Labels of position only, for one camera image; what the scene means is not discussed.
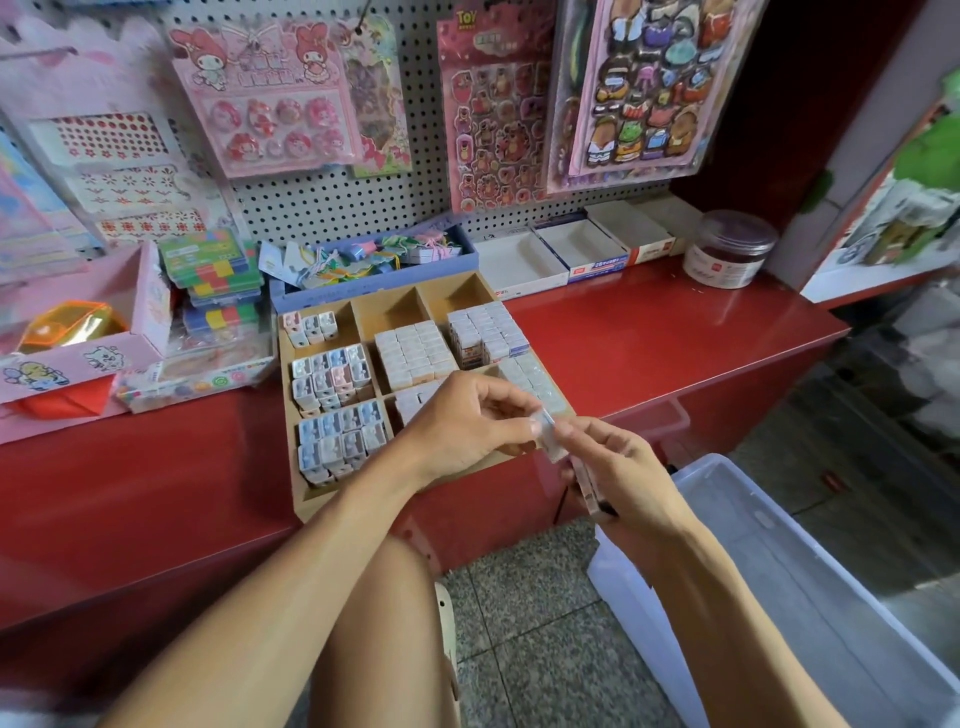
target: translucent storage bin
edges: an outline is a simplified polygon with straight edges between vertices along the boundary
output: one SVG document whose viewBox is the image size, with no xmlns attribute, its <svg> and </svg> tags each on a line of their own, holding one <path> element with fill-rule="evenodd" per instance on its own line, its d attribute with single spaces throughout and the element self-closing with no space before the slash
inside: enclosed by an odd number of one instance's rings
<svg viewBox="0 0 960 728">
<path fill-rule="evenodd" d="M 730 460 L 707 455 L 674 482 L 853 728 L 960 725 L 960 681 Z M 599 528 L 596 535 L 593 586 L 687 728 L 708 728 L 660 600 Z"/>
</svg>

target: hand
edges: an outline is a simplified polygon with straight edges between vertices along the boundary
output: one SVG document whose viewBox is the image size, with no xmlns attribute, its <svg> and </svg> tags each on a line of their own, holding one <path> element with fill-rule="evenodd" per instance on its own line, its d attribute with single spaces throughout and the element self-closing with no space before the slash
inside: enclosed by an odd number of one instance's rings
<svg viewBox="0 0 960 728">
<path fill-rule="evenodd" d="M 396 436 L 413 452 L 425 482 L 459 473 L 495 449 L 519 455 L 534 448 L 543 405 L 505 379 L 454 372 Z"/>
<path fill-rule="evenodd" d="M 670 546 L 699 524 L 669 473 L 646 440 L 602 420 L 561 418 L 554 432 L 589 466 L 616 509 L 617 517 L 603 519 L 600 527 L 649 580 L 667 560 Z M 569 463 L 562 478 L 568 486 L 575 484 Z"/>
</svg>

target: blue display box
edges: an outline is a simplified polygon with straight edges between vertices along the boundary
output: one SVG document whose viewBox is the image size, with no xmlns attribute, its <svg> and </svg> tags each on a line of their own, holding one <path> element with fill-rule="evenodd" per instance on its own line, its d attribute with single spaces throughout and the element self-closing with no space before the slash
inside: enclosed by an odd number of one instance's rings
<svg viewBox="0 0 960 728">
<path fill-rule="evenodd" d="M 422 226 L 414 226 L 402 231 L 381 232 L 377 235 L 361 235 L 347 241 L 338 242 L 337 245 L 347 245 L 349 243 L 359 243 L 366 240 L 376 240 L 379 242 L 387 235 L 412 235 L 417 234 Z M 450 239 L 460 245 L 464 251 L 455 257 L 449 257 L 446 260 L 437 260 L 433 263 L 422 263 L 421 265 L 408 265 L 392 273 L 384 273 L 377 276 L 366 276 L 357 280 L 350 280 L 346 283 L 334 283 L 320 288 L 309 288 L 299 290 L 282 280 L 270 278 L 270 299 L 274 302 L 274 308 L 277 313 L 290 313 L 291 311 L 300 311 L 309 308 L 312 305 L 321 303 L 332 303 L 342 301 L 343 299 L 352 299 L 357 296 L 364 296 L 368 293 L 375 293 L 387 288 L 399 288 L 401 285 L 412 285 L 414 283 L 423 283 L 425 280 L 438 279 L 443 276 L 453 276 L 457 273 L 467 273 L 476 271 L 480 268 L 480 256 L 476 248 L 469 241 L 464 229 L 459 225 L 446 229 L 446 234 Z"/>
</svg>

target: person's right hand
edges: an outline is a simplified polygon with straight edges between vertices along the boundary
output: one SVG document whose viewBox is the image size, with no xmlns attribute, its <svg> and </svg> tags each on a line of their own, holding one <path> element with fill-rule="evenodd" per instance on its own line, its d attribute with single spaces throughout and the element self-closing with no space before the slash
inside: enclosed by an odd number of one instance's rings
<svg viewBox="0 0 960 728">
<path fill-rule="evenodd" d="M 604 519 L 600 527 L 649 581 L 676 540 L 699 524 L 669 473 L 646 440 L 602 420 L 560 418 L 554 432 L 570 454 L 589 466 L 600 492 L 616 509 L 617 517 Z M 562 475 L 568 486 L 574 484 L 569 463 Z"/>
</svg>

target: jar label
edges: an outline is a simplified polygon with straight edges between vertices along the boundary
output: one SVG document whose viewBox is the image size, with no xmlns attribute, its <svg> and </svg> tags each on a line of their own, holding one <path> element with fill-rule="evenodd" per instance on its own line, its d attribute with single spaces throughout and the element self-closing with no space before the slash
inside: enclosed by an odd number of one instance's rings
<svg viewBox="0 0 960 728">
<path fill-rule="evenodd" d="M 692 279 L 713 288 L 743 288 L 754 279 L 762 260 L 730 263 L 704 253 L 696 244 L 686 249 L 684 272 Z"/>
</svg>

